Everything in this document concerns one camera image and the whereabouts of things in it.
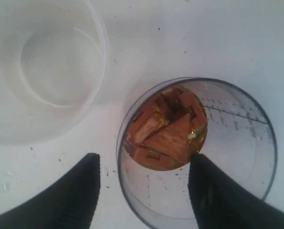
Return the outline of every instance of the measuring cup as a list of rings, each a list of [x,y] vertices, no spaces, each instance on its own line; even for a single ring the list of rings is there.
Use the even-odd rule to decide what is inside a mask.
[[[243,188],[265,199],[273,182],[277,146],[272,125],[246,92],[224,81],[180,78],[143,94],[128,111],[117,141],[117,163],[123,194],[134,213],[154,229],[198,228],[188,193],[189,164],[169,171],[141,166],[124,147],[128,127],[141,105],[171,86],[191,90],[201,101],[208,132],[200,154],[206,155]]]
[[[49,139],[79,122],[108,51],[88,0],[0,0],[0,144]]]

